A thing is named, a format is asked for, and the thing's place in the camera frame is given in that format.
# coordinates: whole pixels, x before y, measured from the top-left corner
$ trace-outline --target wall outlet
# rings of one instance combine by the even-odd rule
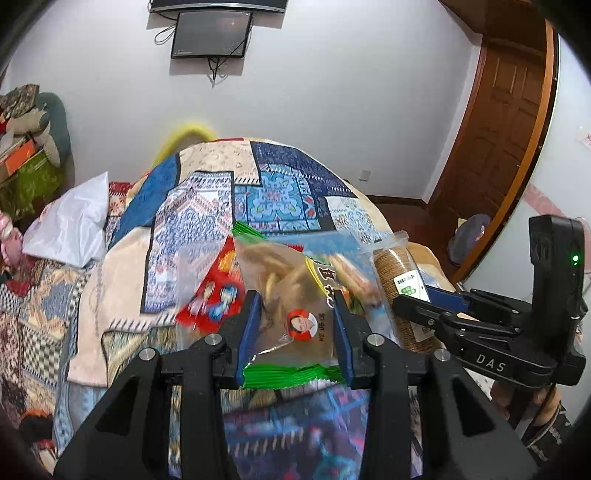
[[[369,181],[370,175],[371,170],[361,170],[361,175],[359,175],[359,181]]]

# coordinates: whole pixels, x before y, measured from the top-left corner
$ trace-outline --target red packaging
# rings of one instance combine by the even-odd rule
[[[177,322],[201,335],[215,333],[226,317],[240,313],[244,297],[234,240],[229,236],[195,296],[177,314]]]

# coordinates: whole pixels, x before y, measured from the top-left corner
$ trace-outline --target person's arm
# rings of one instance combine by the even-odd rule
[[[505,419],[509,419],[507,408],[511,403],[513,391],[512,387],[508,387],[502,382],[495,382],[491,389],[492,402]],[[538,390],[534,394],[534,404],[541,406],[547,393],[548,388]],[[554,456],[572,428],[560,399],[560,392],[554,388],[552,397],[534,422],[535,429],[530,438],[526,439],[525,443],[530,450],[530,454],[538,464]]]

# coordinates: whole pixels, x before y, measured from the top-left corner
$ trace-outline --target monitor screen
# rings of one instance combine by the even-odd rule
[[[152,0],[150,11],[164,12],[167,10],[214,7],[285,12],[287,0],[237,0],[236,2],[216,2],[215,0]]]
[[[172,57],[243,57],[251,19],[250,12],[181,12]]]

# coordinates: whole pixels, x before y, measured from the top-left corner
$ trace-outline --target white pillow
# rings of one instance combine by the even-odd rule
[[[105,256],[105,226],[109,212],[107,172],[68,190],[45,207],[26,231],[22,251],[84,267]]]

